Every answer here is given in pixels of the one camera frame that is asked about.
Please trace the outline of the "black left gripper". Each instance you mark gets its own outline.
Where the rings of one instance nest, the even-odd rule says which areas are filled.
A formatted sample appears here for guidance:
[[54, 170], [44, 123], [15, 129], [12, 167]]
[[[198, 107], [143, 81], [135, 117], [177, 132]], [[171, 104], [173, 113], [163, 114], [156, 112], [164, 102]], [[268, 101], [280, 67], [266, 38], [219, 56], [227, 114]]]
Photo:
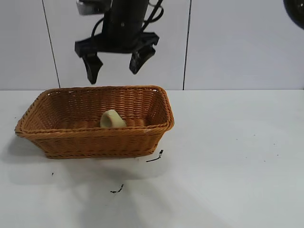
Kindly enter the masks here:
[[87, 79], [91, 84], [97, 82], [98, 73], [103, 66], [98, 52], [105, 53], [132, 53], [129, 69], [137, 74], [141, 67], [155, 54], [152, 45], [157, 45], [159, 36], [154, 32], [142, 32], [133, 35], [129, 31], [108, 33], [109, 24], [104, 23], [100, 33], [96, 33], [97, 24], [93, 27], [90, 36], [75, 42], [74, 50], [78, 57], [82, 57], [87, 72]]

